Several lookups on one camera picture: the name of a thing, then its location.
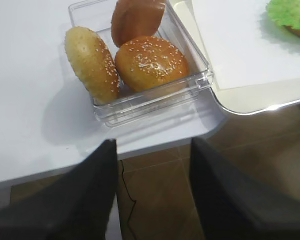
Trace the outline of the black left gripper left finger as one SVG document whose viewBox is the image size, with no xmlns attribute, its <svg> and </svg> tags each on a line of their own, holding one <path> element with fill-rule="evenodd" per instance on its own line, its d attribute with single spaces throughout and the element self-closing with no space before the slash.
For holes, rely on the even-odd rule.
<svg viewBox="0 0 300 240">
<path fill-rule="evenodd" d="M 104 240 L 118 186 L 117 142 L 105 140 L 52 185 L 0 209 L 0 240 Z"/>
</svg>

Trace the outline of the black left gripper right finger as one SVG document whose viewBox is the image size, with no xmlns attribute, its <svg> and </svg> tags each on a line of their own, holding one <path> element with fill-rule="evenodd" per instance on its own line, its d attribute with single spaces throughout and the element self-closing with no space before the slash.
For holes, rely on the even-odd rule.
<svg viewBox="0 0 300 240">
<path fill-rule="evenodd" d="M 207 240 L 300 240 L 300 201 L 251 178 L 204 139 L 190 144 L 189 180 Z"/>
</svg>

